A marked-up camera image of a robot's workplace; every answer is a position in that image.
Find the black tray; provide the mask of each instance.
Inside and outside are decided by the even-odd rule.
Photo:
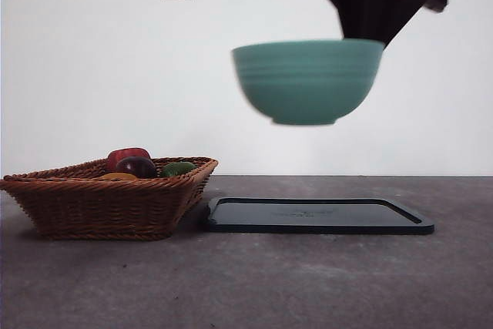
[[[434,224],[394,201],[215,198],[206,229],[237,233],[429,234]]]

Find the woven basket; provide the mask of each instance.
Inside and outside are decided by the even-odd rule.
[[[7,191],[41,236],[59,239],[159,240],[173,233],[182,215],[202,198],[218,162],[206,157],[158,158],[159,168],[189,161],[185,175],[138,180],[96,179],[105,159],[61,169],[5,176]]]

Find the apple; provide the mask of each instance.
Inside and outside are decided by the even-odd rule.
[[[144,158],[151,158],[149,153],[142,148],[125,148],[113,150],[106,159],[106,171],[114,173],[116,170],[116,164],[125,157],[138,156]]]
[[[139,179],[152,179],[157,176],[156,165],[146,157],[130,156],[116,164],[117,173],[131,173]]]

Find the bowl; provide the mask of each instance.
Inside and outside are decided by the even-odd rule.
[[[365,99],[384,43],[366,39],[268,42],[233,50],[241,89],[275,123],[334,124]]]

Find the plum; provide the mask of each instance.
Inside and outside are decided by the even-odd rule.
[[[156,165],[146,157],[130,156],[116,164],[117,173],[131,173],[139,179],[152,179],[157,176]]]

